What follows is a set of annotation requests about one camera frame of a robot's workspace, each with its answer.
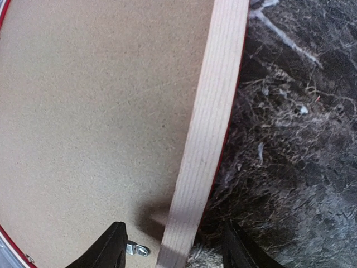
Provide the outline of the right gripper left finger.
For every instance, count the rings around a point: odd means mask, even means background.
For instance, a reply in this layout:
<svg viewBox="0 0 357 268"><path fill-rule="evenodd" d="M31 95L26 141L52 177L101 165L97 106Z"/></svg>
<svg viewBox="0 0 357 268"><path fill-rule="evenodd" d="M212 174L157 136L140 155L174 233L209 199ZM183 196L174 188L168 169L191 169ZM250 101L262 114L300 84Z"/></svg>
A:
<svg viewBox="0 0 357 268"><path fill-rule="evenodd" d="M125 223L114 222L67 268L123 268L126 265L127 241Z"/></svg>

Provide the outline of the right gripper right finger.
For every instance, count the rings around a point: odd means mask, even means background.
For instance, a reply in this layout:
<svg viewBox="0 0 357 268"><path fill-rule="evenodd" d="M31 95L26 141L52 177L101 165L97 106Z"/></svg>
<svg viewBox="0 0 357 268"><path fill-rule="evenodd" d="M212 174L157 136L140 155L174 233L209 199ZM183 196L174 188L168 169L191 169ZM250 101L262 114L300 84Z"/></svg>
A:
<svg viewBox="0 0 357 268"><path fill-rule="evenodd" d="M222 239L223 267L283 268L266 254L240 225L232 220L225 222Z"/></svg>

